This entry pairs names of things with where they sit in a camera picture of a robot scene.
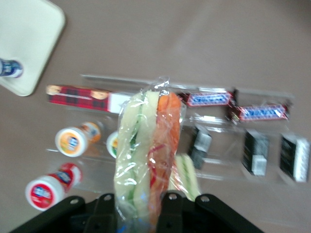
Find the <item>wrapped sandwich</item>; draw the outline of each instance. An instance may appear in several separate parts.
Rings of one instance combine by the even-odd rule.
[[[154,232],[168,190],[185,108],[167,84],[135,94],[120,115],[114,184],[122,232]]]
[[[196,197],[201,195],[193,161],[185,153],[175,157],[169,190],[182,191],[191,201],[195,201]]]

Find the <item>beige table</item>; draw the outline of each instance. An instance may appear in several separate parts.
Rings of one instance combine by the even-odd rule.
[[[0,87],[0,232],[39,214],[27,203],[25,186],[70,160],[46,151],[68,113],[47,103],[45,86],[84,84],[80,74],[169,75],[176,83],[290,92],[296,97],[290,128],[311,139],[311,1],[52,2],[67,25],[36,91],[18,97]],[[310,185],[200,184],[267,233],[311,230]],[[78,189],[70,194],[87,201],[98,196]]]

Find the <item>black packaged snack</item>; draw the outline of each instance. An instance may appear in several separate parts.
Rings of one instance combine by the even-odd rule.
[[[255,176],[264,176],[267,168],[269,140],[256,130],[245,134],[243,165]]]
[[[295,134],[283,134],[280,168],[297,182],[307,182],[310,142]]]
[[[209,149],[211,141],[212,137],[210,136],[207,128],[201,125],[196,125],[189,149],[189,155],[195,168],[202,168],[203,158]]]

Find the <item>red plaid package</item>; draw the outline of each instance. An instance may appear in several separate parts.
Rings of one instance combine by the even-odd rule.
[[[48,85],[46,92],[50,103],[112,113],[119,113],[122,104],[131,97],[130,93],[70,85]]]

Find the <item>beige tray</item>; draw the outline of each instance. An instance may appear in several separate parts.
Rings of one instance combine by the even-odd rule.
[[[0,6],[0,58],[17,60],[24,67],[22,76],[0,77],[0,84],[28,96],[65,25],[65,15],[46,0],[0,0]]]

